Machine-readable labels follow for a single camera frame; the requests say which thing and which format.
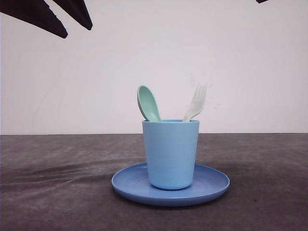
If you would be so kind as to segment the white plastic fork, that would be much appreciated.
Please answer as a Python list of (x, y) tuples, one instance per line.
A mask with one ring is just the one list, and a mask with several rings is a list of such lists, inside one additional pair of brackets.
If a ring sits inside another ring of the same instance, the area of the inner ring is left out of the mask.
[(183, 122), (191, 121), (195, 116), (199, 115), (205, 104), (205, 96), (206, 96), (206, 85), (198, 85), (192, 101), (184, 115)]

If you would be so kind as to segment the mint green plastic spoon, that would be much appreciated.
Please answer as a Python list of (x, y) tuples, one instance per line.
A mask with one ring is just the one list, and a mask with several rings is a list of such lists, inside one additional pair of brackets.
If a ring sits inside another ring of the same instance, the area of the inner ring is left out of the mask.
[(146, 86), (139, 86), (137, 90), (138, 107), (146, 121), (161, 122), (156, 100)]

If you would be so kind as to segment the light blue plastic cup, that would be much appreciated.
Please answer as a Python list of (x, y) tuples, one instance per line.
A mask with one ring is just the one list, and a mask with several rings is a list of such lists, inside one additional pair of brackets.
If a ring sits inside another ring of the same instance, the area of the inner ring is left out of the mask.
[(150, 183), (160, 189), (179, 190), (191, 185), (199, 135), (198, 120), (142, 121)]

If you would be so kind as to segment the grey table cloth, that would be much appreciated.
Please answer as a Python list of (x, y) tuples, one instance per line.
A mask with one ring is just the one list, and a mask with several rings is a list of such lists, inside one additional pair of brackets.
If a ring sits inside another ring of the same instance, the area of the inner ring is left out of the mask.
[(0, 139), (3, 231), (305, 231), (307, 134), (200, 134), (194, 180), (148, 179), (142, 135)]

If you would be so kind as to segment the blue plastic plate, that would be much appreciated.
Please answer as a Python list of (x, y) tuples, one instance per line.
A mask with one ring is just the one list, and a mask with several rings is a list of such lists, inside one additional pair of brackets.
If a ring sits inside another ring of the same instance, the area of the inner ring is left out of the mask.
[(164, 190), (149, 182), (147, 164), (144, 162), (118, 171), (112, 177), (111, 184), (119, 195), (133, 202), (161, 207), (183, 207), (218, 199), (229, 188), (230, 179), (217, 169), (196, 164), (190, 186), (179, 190)]

